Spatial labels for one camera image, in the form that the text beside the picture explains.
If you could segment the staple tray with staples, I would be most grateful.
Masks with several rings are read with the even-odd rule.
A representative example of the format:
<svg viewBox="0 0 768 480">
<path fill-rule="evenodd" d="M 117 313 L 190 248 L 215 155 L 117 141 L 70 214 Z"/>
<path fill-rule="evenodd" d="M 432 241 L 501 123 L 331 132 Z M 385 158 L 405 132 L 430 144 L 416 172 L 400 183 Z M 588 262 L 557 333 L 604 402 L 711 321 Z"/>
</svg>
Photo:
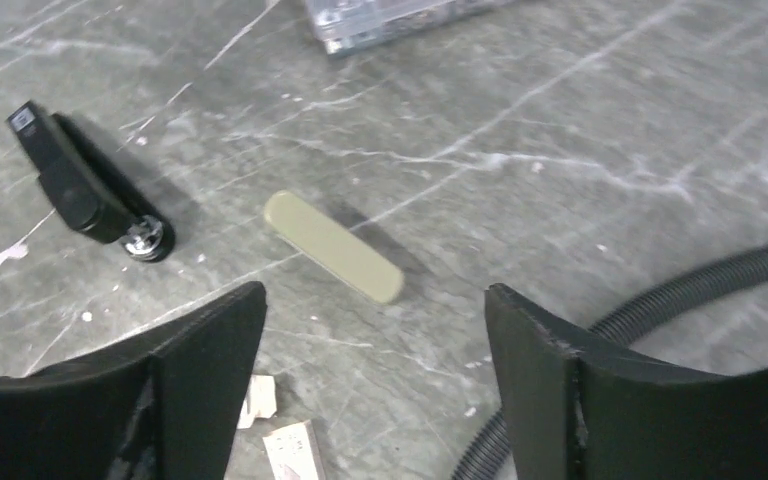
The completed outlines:
<svg viewBox="0 0 768 480">
<path fill-rule="evenodd" d="M 270 375 L 252 375 L 241 407 L 237 429 L 249 429 L 258 419 L 270 419 L 277 412 L 276 381 Z"/>
</svg>

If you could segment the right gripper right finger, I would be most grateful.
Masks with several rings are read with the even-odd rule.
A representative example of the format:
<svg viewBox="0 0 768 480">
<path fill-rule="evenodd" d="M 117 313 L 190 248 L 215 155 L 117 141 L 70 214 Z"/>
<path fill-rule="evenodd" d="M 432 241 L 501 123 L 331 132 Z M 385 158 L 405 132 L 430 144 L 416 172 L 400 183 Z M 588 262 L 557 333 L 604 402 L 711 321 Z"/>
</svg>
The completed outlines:
<svg viewBox="0 0 768 480">
<path fill-rule="evenodd" d="M 768 368 L 660 361 L 504 284 L 485 320 L 519 478 L 768 479 Z"/>
</svg>

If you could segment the white staple box sleeve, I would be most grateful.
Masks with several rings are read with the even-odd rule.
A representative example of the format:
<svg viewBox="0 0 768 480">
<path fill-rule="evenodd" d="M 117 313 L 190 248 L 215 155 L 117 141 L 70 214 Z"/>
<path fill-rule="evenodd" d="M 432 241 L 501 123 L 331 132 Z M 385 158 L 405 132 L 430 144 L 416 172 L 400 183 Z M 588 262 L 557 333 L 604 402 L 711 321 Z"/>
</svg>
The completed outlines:
<svg viewBox="0 0 768 480">
<path fill-rule="evenodd" d="M 263 442 L 275 480 L 326 480 L 310 420 L 276 429 Z"/>
</svg>

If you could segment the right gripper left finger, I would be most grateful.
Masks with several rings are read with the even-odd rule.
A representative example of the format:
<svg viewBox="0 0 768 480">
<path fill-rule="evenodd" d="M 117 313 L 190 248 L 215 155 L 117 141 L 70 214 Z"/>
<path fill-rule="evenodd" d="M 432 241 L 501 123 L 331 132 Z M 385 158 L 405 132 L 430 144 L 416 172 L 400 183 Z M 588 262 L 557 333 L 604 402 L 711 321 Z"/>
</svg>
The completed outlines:
<svg viewBox="0 0 768 480">
<path fill-rule="evenodd" d="M 246 283 L 180 318 L 0 377 L 0 479 L 221 479 L 267 312 Z"/>
</svg>

